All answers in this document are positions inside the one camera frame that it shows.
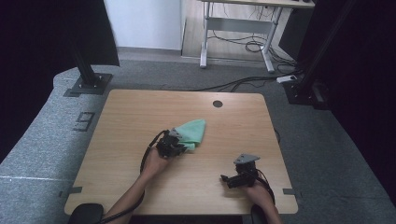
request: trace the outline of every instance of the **white wall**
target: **white wall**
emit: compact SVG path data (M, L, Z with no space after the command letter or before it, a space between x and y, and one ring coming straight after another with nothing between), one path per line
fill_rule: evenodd
M105 0L117 47L181 49L183 0Z

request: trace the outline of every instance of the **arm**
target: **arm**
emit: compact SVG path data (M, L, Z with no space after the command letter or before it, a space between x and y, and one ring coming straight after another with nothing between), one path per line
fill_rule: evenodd
M277 212L277 209L272 201L270 193L265 189L265 187L256 180L252 187L240 187L247 197L255 204L257 204L265 214L268 224L281 224L282 220Z
M119 200L105 214L105 218L111 217L133 206L139 200L140 196L143 194L143 191L145 190L148 183L153 179L155 175L158 175L163 169L165 169L172 159L173 158L169 158L169 159L161 158L160 155L158 154L158 149L156 147L152 147L145 161L145 166L142 173L132 184L132 186L119 198ZM109 223L111 224L129 223L131 216L132 216L132 212L123 217L119 217Z

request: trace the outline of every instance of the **metal frame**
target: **metal frame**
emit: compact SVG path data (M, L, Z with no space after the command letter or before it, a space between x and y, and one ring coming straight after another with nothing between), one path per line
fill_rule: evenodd
M248 21L210 17L210 2L204 2L205 5L205 21L204 21L204 41L201 46L200 67L206 68L207 59L207 31L231 31L241 33L254 33L267 35L267 41L262 48L262 57L269 73L274 73L275 69L271 62L271 56L268 54L271 42L274 38L277 24L279 22L282 7L276 7L275 16L271 21Z

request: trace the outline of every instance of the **human hand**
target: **human hand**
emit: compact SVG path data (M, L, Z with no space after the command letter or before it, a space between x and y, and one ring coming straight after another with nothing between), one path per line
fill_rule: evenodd
M151 179L155 175L161 173L168 166L168 164L172 162L173 159L174 159L173 157L170 158L160 157L158 148L152 147L146 158L145 165L141 175L147 177L148 179Z
M239 188L246 193L247 197L253 203L257 204L262 209L264 209L264 207L274 206L270 193L260 181L256 180L251 187L242 186Z
M265 214L268 224L282 224L282 219L273 203L270 193L265 188L264 184L256 180L252 187L239 187L244 191L247 197L255 204L257 204Z

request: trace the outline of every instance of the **tripod base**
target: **tripod base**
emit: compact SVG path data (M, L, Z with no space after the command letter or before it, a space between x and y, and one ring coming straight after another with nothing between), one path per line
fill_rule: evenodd
M329 109L327 88L320 82L314 83L309 93L301 93L299 83L296 82L285 82L283 88L291 105L312 105L315 109Z
M72 89L68 89L65 97L79 97L81 94L103 95L107 84L110 82L111 74L95 73L95 81L92 85L85 84L81 77L78 78Z

